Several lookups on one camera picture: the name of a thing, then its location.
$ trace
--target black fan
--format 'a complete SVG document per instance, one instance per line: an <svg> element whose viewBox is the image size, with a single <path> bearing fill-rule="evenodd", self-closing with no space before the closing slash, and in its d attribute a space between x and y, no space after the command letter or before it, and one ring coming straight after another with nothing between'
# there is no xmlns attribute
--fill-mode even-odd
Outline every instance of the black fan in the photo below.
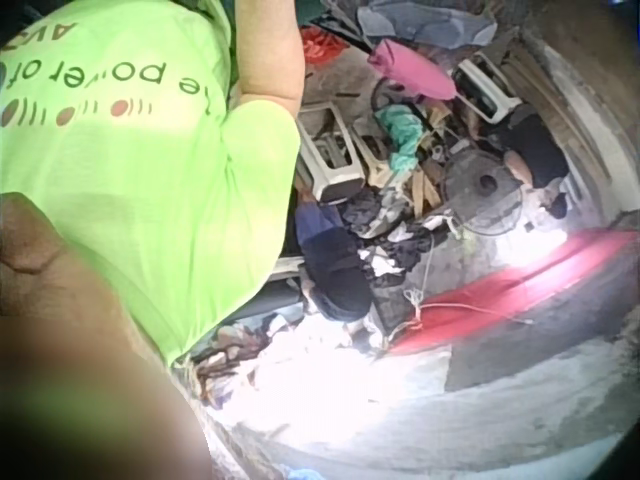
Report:
<svg viewBox="0 0 640 480"><path fill-rule="evenodd" d="M503 235L522 215L518 181L500 159L482 150L463 150L449 159L442 196L464 228L478 235Z"/></svg>

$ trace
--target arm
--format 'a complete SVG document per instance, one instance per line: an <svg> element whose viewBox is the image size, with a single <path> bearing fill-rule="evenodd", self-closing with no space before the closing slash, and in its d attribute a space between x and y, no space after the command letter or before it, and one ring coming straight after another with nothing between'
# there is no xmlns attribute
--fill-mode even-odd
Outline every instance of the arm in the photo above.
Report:
<svg viewBox="0 0 640 480"><path fill-rule="evenodd" d="M236 0L240 104L270 100L296 117L304 54L294 0Z"/></svg>

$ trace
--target grey cloth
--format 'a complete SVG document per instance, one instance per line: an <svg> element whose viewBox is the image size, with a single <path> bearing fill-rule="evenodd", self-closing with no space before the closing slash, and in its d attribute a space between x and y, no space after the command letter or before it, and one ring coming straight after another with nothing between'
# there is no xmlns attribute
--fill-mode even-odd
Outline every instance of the grey cloth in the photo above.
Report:
<svg viewBox="0 0 640 480"><path fill-rule="evenodd" d="M455 49L488 45L498 24L490 14L473 15L452 8L400 0L358 8L358 21L369 37L398 37L416 43Z"/></svg>

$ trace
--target teal cloth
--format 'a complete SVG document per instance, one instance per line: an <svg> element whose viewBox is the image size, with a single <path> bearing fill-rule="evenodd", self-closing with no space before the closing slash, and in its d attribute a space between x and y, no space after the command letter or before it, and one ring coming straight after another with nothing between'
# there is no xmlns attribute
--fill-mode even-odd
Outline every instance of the teal cloth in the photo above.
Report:
<svg viewBox="0 0 640 480"><path fill-rule="evenodd" d="M391 154L391 170L400 173L416 168L416 150L424 133L420 119L406 105L389 105L378 110L375 115L393 140L396 150Z"/></svg>

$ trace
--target white string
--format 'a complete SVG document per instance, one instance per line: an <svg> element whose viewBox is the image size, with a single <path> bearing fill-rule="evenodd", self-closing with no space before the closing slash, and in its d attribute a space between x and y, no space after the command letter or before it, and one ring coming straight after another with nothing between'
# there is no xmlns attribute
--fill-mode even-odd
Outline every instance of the white string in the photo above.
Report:
<svg viewBox="0 0 640 480"><path fill-rule="evenodd" d="M433 250L435 249L435 239L433 238L433 232L429 232L429 233L431 234L431 249L429 251L429 258L427 259L427 266L424 269L424 277L422 278L422 289L418 290L417 288L414 287L402 292L404 295L404 298L409 300L411 305L413 305L414 312L415 312L415 315L413 318L414 321L420 319L420 305L424 300L424 291L427 288L427 279L429 278L429 269L431 268L431 259L433 258Z"/></svg>
<svg viewBox="0 0 640 480"><path fill-rule="evenodd" d="M518 319L515 317L512 317L510 315L505 315L503 313L500 312L496 312L495 310L489 310L486 308L480 308L480 307L474 307L473 305L467 305L464 303L428 303L425 305L422 305L422 301L424 300L424 291L427 288L427 279L429 277L429 269L431 267L431 258L433 256L433 250L434 250L434 238L433 238L433 233L431 233L431 251L429 252L429 258L427 260L427 267L425 268L424 271L424 278L422 280L422 290L418 290L417 288L410 288L408 290L405 290L403 292L404 297L409 300L409 302L411 303L411 305L413 305L414 308L414 317L413 319L407 321L407 322L402 322L400 325L398 325L396 328L393 329L393 331L389 334L389 342L392 342L394 337L397 335L397 333L401 330L404 330L405 328L409 328L409 329L419 329L422 328L422 318L421 318L421 313L422 313L422 309L424 308L466 308L468 310L475 310L476 312L480 312L480 313L489 313L492 315L498 315L501 318L505 318L507 320L511 320L514 322L518 322L518 323L524 323L526 325L531 325L533 324L533 321L530 319Z"/></svg>

